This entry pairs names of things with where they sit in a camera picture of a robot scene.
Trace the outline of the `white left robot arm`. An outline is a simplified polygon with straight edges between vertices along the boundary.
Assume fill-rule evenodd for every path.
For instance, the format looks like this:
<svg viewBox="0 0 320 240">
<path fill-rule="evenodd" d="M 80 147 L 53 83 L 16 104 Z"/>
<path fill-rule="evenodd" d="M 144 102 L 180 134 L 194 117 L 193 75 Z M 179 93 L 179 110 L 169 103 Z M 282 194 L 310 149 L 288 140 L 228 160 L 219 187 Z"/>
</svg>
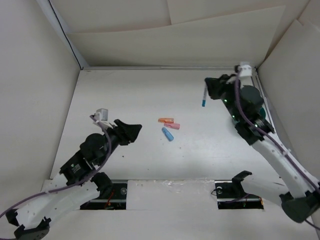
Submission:
<svg viewBox="0 0 320 240">
<path fill-rule="evenodd" d="M 94 123 L 103 133 L 90 134 L 44 191 L 21 200 L 1 214 L 17 227 L 16 240 L 41 240 L 64 215 L 112 193 L 113 182 L 101 169 L 118 146 L 135 142 L 142 125 L 126 124 L 119 119 L 113 124 L 97 119 Z"/>
</svg>

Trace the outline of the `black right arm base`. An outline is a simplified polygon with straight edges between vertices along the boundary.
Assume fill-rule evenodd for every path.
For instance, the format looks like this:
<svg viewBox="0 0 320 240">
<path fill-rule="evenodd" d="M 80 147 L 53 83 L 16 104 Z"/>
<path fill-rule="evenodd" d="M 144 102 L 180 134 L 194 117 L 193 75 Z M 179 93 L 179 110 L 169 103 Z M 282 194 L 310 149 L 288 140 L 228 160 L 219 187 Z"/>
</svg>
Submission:
<svg viewBox="0 0 320 240">
<path fill-rule="evenodd" d="M 249 171 L 242 171 L 231 180 L 215 180 L 211 195 L 216 197 L 219 210 L 263 210 L 262 199 L 254 194 L 246 193 L 242 181 L 251 176 Z"/>
</svg>

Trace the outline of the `blue highlighter marker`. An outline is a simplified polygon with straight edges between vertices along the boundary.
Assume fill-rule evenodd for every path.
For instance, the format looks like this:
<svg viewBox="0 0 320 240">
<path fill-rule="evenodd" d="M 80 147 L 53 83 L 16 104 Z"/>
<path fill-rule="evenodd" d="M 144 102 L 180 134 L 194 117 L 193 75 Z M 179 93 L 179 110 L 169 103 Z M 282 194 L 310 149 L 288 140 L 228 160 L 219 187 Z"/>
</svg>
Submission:
<svg viewBox="0 0 320 240">
<path fill-rule="evenodd" d="M 163 127 L 161 131 L 169 142 L 172 142 L 174 140 L 174 136 L 169 132 L 169 130 L 166 127 Z"/>
</svg>

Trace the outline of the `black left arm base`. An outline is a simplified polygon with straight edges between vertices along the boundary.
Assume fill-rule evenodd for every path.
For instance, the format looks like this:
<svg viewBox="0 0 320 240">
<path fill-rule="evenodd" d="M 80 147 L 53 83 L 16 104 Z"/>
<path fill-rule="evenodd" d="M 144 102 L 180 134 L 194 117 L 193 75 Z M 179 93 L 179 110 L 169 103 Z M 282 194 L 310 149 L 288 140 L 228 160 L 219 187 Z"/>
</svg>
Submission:
<svg viewBox="0 0 320 240">
<path fill-rule="evenodd" d="M 126 210 L 128 180 L 112 180 L 113 187 L 106 196 L 99 196 L 80 206 L 80 210 Z"/>
</svg>

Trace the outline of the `blue capped white pen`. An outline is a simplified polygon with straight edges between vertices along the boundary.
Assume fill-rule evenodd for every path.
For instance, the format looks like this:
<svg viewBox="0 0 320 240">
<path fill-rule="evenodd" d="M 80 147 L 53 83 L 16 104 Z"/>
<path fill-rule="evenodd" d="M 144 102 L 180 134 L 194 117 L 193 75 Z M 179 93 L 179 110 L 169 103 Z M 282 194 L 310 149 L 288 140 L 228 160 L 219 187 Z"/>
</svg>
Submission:
<svg viewBox="0 0 320 240">
<path fill-rule="evenodd" d="M 203 91 L 203 96 L 202 96 L 202 103 L 201 106 L 205 107 L 206 106 L 206 101 L 207 101 L 207 95 L 208 95 L 208 89 L 207 89 L 207 85 L 204 85 L 204 91 Z"/>
</svg>

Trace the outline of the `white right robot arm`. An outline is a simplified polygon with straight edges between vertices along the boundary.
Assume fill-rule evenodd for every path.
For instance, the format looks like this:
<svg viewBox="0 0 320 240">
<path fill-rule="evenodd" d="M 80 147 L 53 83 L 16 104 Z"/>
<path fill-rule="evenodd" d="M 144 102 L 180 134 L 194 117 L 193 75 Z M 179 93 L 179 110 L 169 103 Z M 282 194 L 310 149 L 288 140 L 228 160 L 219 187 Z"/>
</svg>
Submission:
<svg viewBox="0 0 320 240">
<path fill-rule="evenodd" d="M 320 181 L 276 141 L 275 130 L 261 114 L 264 100 L 251 85 L 241 86 L 236 74 L 204 80 L 209 97 L 221 100 L 235 122 L 235 130 L 275 170 L 283 183 L 259 180 L 243 170 L 231 179 L 235 200 L 255 195 L 280 206 L 294 222 L 303 223 L 320 208 Z"/>
</svg>

